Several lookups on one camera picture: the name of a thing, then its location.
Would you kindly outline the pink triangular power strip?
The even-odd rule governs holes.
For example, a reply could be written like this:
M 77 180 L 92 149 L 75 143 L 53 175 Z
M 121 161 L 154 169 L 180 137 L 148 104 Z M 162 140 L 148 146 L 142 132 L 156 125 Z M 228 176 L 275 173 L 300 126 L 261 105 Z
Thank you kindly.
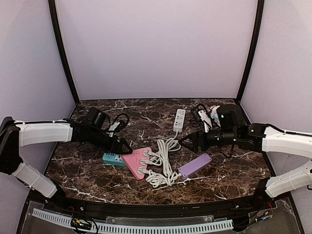
M 137 180 L 142 180 L 144 179 L 144 176 L 145 176 L 145 173 L 141 172 L 141 170 L 139 170 L 138 172 L 138 169 L 139 168 L 147 169 L 147 164 L 142 165 L 141 160 L 144 159 L 144 162 L 145 162 L 146 160 L 150 159 L 149 154 L 145 156 L 143 153 L 144 151 L 148 152 L 151 150 L 152 149 L 150 147 L 145 147 L 145 148 L 133 150 L 131 154 L 122 155 L 122 160 L 124 161 L 128 169 L 131 171 L 131 173 L 134 175 L 134 177 Z

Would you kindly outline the purple power strip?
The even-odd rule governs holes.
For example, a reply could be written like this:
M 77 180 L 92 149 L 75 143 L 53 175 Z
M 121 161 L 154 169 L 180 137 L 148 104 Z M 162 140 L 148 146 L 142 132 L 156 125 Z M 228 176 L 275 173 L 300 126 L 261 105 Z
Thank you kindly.
M 204 153 L 187 164 L 179 167 L 178 171 L 181 174 L 182 179 L 185 180 L 206 167 L 211 162 L 212 158 L 208 154 Z

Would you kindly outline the white power strip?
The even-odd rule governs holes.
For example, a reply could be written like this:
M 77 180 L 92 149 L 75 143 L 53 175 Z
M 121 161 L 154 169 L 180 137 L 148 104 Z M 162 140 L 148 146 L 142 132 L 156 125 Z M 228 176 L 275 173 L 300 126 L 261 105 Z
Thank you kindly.
M 181 133 L 183 130 L 184 126 L 184 120 L 186 116 L 186 110 L 184 109 L 177 109 L 176 115 L 175 115 L 175 120 L 174 120 L 174 125 L 173 125 L 173 131 Z

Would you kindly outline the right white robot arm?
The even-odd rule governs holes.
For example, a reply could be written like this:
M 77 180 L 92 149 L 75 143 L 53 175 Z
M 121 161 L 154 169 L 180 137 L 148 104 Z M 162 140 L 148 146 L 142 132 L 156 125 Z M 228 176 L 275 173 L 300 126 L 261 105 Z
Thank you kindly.
M 206 151 L 213 146 L 237 146 L 240 149 L 305 158 L 304 164 L 282 174 L 262 179 L 255 196 L 273 199 L 281 194 L 312 184 L 312 135 L 280 129 L 271 124 L 252 123 L 221 127 L 209 132 L 198 130 L 179 140 L 192 152 Z

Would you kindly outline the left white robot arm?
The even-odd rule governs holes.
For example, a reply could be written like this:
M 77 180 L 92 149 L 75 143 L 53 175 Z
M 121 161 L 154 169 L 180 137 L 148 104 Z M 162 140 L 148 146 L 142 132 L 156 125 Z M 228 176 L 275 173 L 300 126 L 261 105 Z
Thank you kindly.
M 0 124 L 0 172 L 15 177 L 23 185 L 48 200 L 64 197 L 63 189 L 32 163 L 44 154 L 41 144 L 79 142 L 92 144 L 105 152 L 131 154 L 125 138 L 114 130 L 102 129 L 95 121 L 61 119 L 17 121 L 5 117 Z

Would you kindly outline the teal power strip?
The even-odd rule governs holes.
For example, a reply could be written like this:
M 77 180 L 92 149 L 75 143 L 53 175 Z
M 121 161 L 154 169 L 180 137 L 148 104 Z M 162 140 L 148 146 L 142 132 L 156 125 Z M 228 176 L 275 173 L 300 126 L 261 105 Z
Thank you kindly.
M 104 153 L 102 159 L 105 164 L 127 167 L 122 159 L 122 155 L 117 155 L 114 153 Z

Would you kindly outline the pink white cube adapter cluster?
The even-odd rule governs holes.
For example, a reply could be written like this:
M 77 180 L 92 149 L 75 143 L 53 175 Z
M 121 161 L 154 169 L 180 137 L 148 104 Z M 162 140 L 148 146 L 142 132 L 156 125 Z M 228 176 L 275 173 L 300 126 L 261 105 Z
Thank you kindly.
M 219 108 L 219 105 L 213 105 L 209 108 L 210 116 L 215 122 L 219 122 L 217 109 Z

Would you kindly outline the small circuit board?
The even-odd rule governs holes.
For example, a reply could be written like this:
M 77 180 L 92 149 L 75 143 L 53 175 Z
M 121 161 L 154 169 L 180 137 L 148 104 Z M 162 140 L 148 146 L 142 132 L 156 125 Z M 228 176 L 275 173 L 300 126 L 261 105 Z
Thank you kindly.
M 84 219 L 76 219 L 72 218 L 70 222 L 71 227 L 77 228 L 77 229 L 84 229 L 84 230 L 90 230 L 92 227 L 92 224 Z

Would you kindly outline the black frame left post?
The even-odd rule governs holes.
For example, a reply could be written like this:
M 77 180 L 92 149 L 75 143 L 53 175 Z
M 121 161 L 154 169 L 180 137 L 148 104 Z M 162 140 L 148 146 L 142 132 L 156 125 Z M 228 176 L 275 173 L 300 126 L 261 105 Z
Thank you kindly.
M 60 29 L 60 24 L 59 24 L 59 18 L 58 18 L 58 13 L 57 13 L 57 5 L 56 5 L 55 0 L 48 0 L 48 5 L 49 5 L 49 11 L 50 11 L 50 17 L 51 17 L 51 22 L 53 26 L 53 31 L 55 35 L 55 40 L 58 48 L 58 53 L 59 57 L 61 60 L 61 64 L 63 67 L 63 71 L 66 77 L 67 84 L 69 86 L 71 96 L 74 100 L 75 105 L 78 105 L 80 103 L 80 99 L 78 97 L 78 92 L 76 89 L 76 86 L 74 84 L 74 79 L 70 70 L 70 66 L 68 63 L 67 55 L 65 52 L 65 47 L 61 35 L 61 29 Z

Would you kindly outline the black frame post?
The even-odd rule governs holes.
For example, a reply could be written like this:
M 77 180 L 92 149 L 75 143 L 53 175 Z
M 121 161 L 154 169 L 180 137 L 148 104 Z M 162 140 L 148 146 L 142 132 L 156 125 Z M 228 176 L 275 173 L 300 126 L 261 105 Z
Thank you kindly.
M 246 59 L 245 68 L 243 71 L 243 76 L 240 82 L 240 86 L 236 95 L 236 103 L 240 103 L 242 101 L 244 91 L 248 82 L 249 74 L 251 71 L 251 67 L 253 64 L 253 59 L 257 47 L 258 37 L 260 33 L 261 23 L 262 23 L 262 16 L 263 16 L 263 10 L 264 10 L 264 0 L 258 0 L 257 1 L 257 7 L 256 7 L 256 13 L 255 13 L 255 20 L 254 20 L 254 26 L 253 26 L 253 33 L 251 37 L 251 43 Z
M 80 103 L 80 99 L 78 97 L 78 92 L 76 89 L 76 86 L 74 84 L 74 79 L 70 70 L 70 66 L 68 63 L 67 55 L 65 52 L 65 47 L 61 35 L 61 29 L 60 29 L 60 24 L 59 24 L 59 18 L 58 18 L 58 13 L 57 13 L 57 5 L 56 5 L 55 0 L 48 0 L 48 5 L 49 5 L 49 11 L 50 11 L 50 17 L 51 17 L 51 22 L 53 26 L 53 31 L 55 35 L 55 40 L 58 48 L 58 53 L 59 57 L 61 60 L 61 64 L 63 67 L 63 71 L 66 77 L 67 84 L 69 86 L 71 96 L 74 100 L 75 105 L 78 105 Z

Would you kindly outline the black frame right post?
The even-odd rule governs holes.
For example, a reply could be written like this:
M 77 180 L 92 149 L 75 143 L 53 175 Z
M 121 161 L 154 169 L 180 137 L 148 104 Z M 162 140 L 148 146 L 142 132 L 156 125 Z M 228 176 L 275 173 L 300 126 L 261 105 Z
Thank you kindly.
M 251 43 L 246 59 L 245 68 L 243 71 L 243 76 L 240 82 L 240 86 L 236 95 L 236 103 L 240 103 L 242 101 L 244 91 L 248 82 L 249 74 L 251 71 L 251 67 L 253 64 L 253 59 L 257 47 L 258 37 L 260 33 L 261 23 L 262 23 L 262 16 L 263 16 L 263 10 L 264 10 L 264 0 L 258 0 L 257 1 L 257 7 L 256 7 L 256 13 L 255 13 L 255 20 L 254 20 L 254 26 L 253 26 L 253 33 L 251 37 Z

